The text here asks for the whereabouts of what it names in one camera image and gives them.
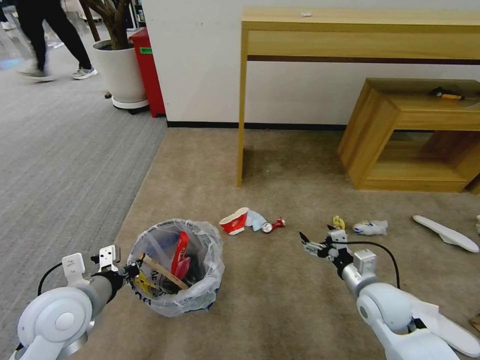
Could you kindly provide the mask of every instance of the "black cable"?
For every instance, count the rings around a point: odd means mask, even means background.
[[[377,246],[383,250],[385,250],[388,255],[390,255],[391,261],[393,262],[393,267],[395,268],[395,277],[396,277],[396,287],[397,289],[400,289],[400,272],[399,272],[399,266],[397,265],[397,261],[395,260],[395,256],[391,253],[390,250],[388,250],[385,246],[380,245],[379,243],[376,242],[371,242],[371,241],[346,241],[346,242],[338,242],[334,241],[335,244],[342,244],[342,245],[356,245],[356,244],[364,244],[364,245],[374,245]]]
[[[44,285],[44,281],[47,278],[50,273],[55,270],[56,268],[59,268],[62,266],[62,263],[59,262],[57,265],[51,267],[46,273],[43,274],[43,276],[40,279],[40,282],[38,283],[38,291],[36,292],[37,296],[40,296],[42,294],[42,286]]]

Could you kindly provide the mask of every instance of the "green label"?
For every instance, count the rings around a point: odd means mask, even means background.
[[[141,47],[140,54],[149,54],[152,55],[152,48],[151,47]]]

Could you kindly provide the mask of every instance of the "leg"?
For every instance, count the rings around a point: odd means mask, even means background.
[[[236,186],[242,186],[242,171],[244,166],[244,134],[245,134],[245,92],[247,84],[247,46],[249,42],[248,30],[241,31],[240,56],[240,110],[238,116],[238,157],[236,165]]]
[[[8,23],[9,22],[9,20],[7,19],[7,17],[4,14],[4,9],[1,8],[1,7],[0,7],[0,22],[2,22],[2,23]]]
[[[67,19],[60,0],[43,0],[46,22],[58,35],[71,54],[78,60],[79,67],[91,69],[89,56],[75,26]]]
[[[16,11],[20,27],[30,40],[31,47],[35,52],[37,67],[40,71],[43,71],[45,67],[45,53],[47,52],[44,27],[42,26],[44,19],[37,6],[32,5],[34,3],[28,0],[19,0]]]

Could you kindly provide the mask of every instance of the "black baseboard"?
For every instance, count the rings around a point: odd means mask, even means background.
[[[238,129],[238,122],[209,122],[209,121],[168,121],[169,128],[215,128]],[[284,124],[266,122],[247,122],[245,129],[255,130],[316,130],[316,131],[343,131],[347,125],[338,124]]]

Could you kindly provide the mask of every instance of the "desk drawer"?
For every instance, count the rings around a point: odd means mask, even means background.
[[[480,59],[478,33],[248,32],[248,55],[385,59]]]

